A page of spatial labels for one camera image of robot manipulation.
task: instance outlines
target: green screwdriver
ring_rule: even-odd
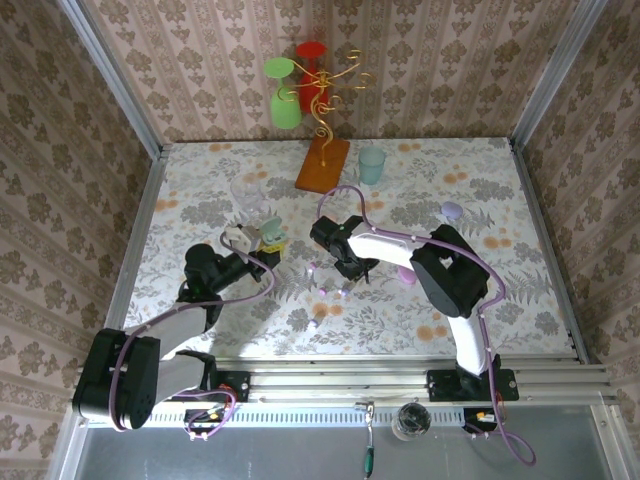
[[[367,429],[369,430],[369,445],[367,445],[367,451],[364,457],[364,478],[367,480],[373,473],[373,414],[375,407],[373,402],[368,403],[356,403],[357,408],[365,408],[365,421],[367,422]]]
[[[364,458],[364,478],[365,480],[373,473],[373,446],[367,447],[367,455]]]

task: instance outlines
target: cable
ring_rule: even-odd
[[[327,198],[329,198],[329,196],[331,196],[333,193],[338,192],[340,190],[353,190],[354,192],[356,192],[358,194],[358,196],[360,197],[360,209],[362,210],[362,221],[373,232],[380,233],[382,235],[387,235],[387,236],[389,236],[391,238],[396,238],[396,239],[399,239],[399,240],[411,240],[411,241],[414,241],[414,242],[415,241],[419,241],[419,242],[423,242],[423,243],[429,243],[429,244],[435,245],[437,247],[446,248],[447,250],[451,250],[453,252],[459,253],[463,257],[466,257],[469,260],[472,260],[473,262],[478,264],[480,267],[482,267],[484,270],[486,270],[487,273],[489,273],[489,275],[491,275],[493,277],[493,279],[496,281],[496,283],[498,284],[498,293],[497,293],[497,295],[494,298],[492,298],[491,300],[487,300],[486,302],[484,302],[482,305],[480,305],[478,307],[478,317],[479,317],[479,321],[480,321],[480,331],[482,333],[482,339],[483,339],[484,345],[485,345],[485,354],[486,354],[486,357],[487,357],[487,365],[489,365],[488,371],[489,371],[489,391],[490,391],[490,394],[491,394],[491,405],[493,406],[494,414],[496,416],[496,423],[498,424],[498,429],[500,430],[500,435],[502,436],[502,439],[504,440],[504,443],[507,445],[507,448],[509,449],[509,451],[513,454],[514,457],[516,457],[518,459],[518,461],[520,461],[524,465],[529,466],[529,467],[534,466],[536,464],[536,462],[537,462],[537,457],[536,457],[536,454],[535,454],[533,448],[522,437],[520,437],[520,436],[518,436],[518,435],[516,435],[514,433],[507,432],[504,429],[504,426],[502,425],[502,418],[500,418],[500,410],[499,410],[499,407],[498,407],[498,401],[496,399],[496,384],[495,384],[495,375],[494,375],[493,366],[492,366],[493,359],[491,358],[491,343],[490,343],[490,340],[489,340],[489,332],[487,330],[487,325],[485,323],[484,311],[487,308],[489,308],[489,307],[491,307],[493,305],[496,305],[497,303],[501,302],[507,296],[507,287],[504,284],[504,282],[502,281],[502,279],[500,278],[500,275],[498,275],[498,272],[496,272],[493,268],[491,268],[491,266],[489,264],[487,264],[484,260],[482,260],[477,255],[474,255],[473,253],[468,252],[467,250],[465,250],[463,248],[460,248],[460,247],[457,247],[455,245],[451,245],[451,244],[446,243],[446,242],[441,242],[440,240],[434,240],[432,238],[423,237],[423,236],[420,236],[420,235],[409,235],[407,233],[394,232],[392,230],[385,230],[385,229],[378,228],[378,227],[374,226],[369,221],[369,219],[367,218],[367,212],[366,212],[366,208],[365,208],[365,200],[364,200],[364,195],[362,194],[362,191],[358,187],[354,187],[352,185],[338,185],[337,187],[332,188],[327,193],[325,193],[322,196],[322,198],[320,199],[320,201],[318,202],[318,208],[316,210],[316,220],[320,218],[320,213],[322,211],[322,205],[327,200]],[[521,445],[524,445],[529,450],[529,452],[531,452],[531,457],[532,457],[531,460],[525,459],[522,455],[520,455],[518,452],[516,452],[515,448],[513,447],[512,443],[510,441],[511,438],[516,440]]]
[[[203,434],[203,439],[205,440],[209,437],[213,437],[216,433],[218,433],[218,431],[224,426],[224,424],[227,423],[231,419],[231,417],[233,417],[233,414],[235,413],[235,410],[236,410],[236,402],[237,402],[235,392],[231,389],[227,390],[224,388],[217,388],[215,390],[207,390],[205,392],[184,391],[184,392],[180,392],[177,395],[174,395],[174,397],[178,397],[178,398],[180,397],[197,398],[197,397],[204,397],[208,395],[218,395],[218,394],[226,395],[231,399],[231,408],[225,411],[224,417],[222,417],[222,420],[220,420],[220,423],[216,425],[213,430],[211,430],[210,432],[207,432],[206,436],[204,436]],[[194,416],[191,417],[191,419],[189,419],[189,422],[187,423],[187,427],[185,428],[188,434],[191,435],[192,433],[194,433],[191,430],[191,428],[193,427],[193,424],[196,423],[198,420],[200,420],[203,414],[208,412],[209,410],[202,410],[200,413],[195,414]]]
[[[229,243],[226,242],[226,238],[227,238],[226,234],[222,232],[222,234],[220,235],[220,243],[222,244],[222,246],[231,250],[233,253],[240,255],[241,258],[244,258],[252,263],[255,263],[256,265],[264,269],[271,278],[271,282],[269,283],[269,286],[265,290],[245,298],[188,303],[186,305],[182,305],[180,307],[167,310],[166,312],[149,320],[144,325],[141,325],[140,328],[134,330],[122,345],[122,349],[120,350],[120,355],[118,355],[118,359],[116,360],[116,364],[113,368],[113,376],[111,377],[111,386],[109,388],[109,417],[111,419],[111,423],[113,424],[114,430],[118,432],[124,432],[127,430],[127,428],[124,425],[122,425],[122,423],[120,422],[120,419],[116,415],[116,395],[118,391],[118,380],[120,379],[120,370],[122,369],[122,365],[124,364],[124,359],[127,355],[127,352],[129,351],[129,348],[131,347],[131,344],[136,339],[136,337],[140,336],[151,327],[159,324],[160,322],[165,321],[166,319],[174,316],[177,313],[184,312],[186,310],[191,310],[192,308],[197,308],[197,307],[209,307],[214,305],[232,305],[232,304],[251,302],[253,300],[257,300],[258,298],[264,297],[265,295],[269,294],[276,286],[276,275],[275,273],[273,273],[273,270],[271,270],[271,268],[269,268],[268,265],[262,263],[260,260],[252,257],[251,255],[247,255],[246,253],[241,252],[236,248],[233,248]]]

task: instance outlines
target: wooden base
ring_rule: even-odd
[[[296,188],[307,192],[327,193],[338,186],[342,167],[349,153],[349,142],[334,138],[324,149],[325,166],[322,166],[322,145],[325,139],[316,136],[304,159]]]

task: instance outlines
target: purple object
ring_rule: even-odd
[[[456,220],[462,216],[462,207],[453,202],[444,202],[441,211],[445,217],[451,220]]]
[[[418,279],[416,274],[413,273],[413,270],[401,266],[398,266],[398,278],[402,283],[406,283],[407,285],[413,285]]]

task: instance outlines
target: ventilation grille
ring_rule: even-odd
[[[390,426],[393,414],[397,410],[397,408],[377,408],[373,425]],[[430,408],[429,413],[433,427],[464,425],[462,408]],[[184,426],[183,419],[182,413],[154,413],[144,426],[145,428],[181,428]],[[259,409],[249,406],[238,409],[225,428],[336,428],[362,427],[364,423],[364,412],[358,412],[353,408],[280,408],[276,411],[264,406]]]

